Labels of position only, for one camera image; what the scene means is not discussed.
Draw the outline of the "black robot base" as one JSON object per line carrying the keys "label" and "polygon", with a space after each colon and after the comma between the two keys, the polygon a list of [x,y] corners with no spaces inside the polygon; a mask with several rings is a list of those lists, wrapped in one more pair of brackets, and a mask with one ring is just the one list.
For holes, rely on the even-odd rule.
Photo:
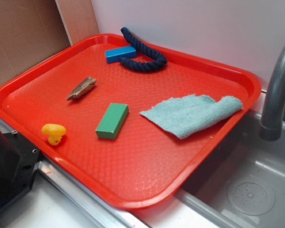
{"label": "black robot base", "polygon": [[0,213],[32,189],[40,149],[20,133],[0,131]]}

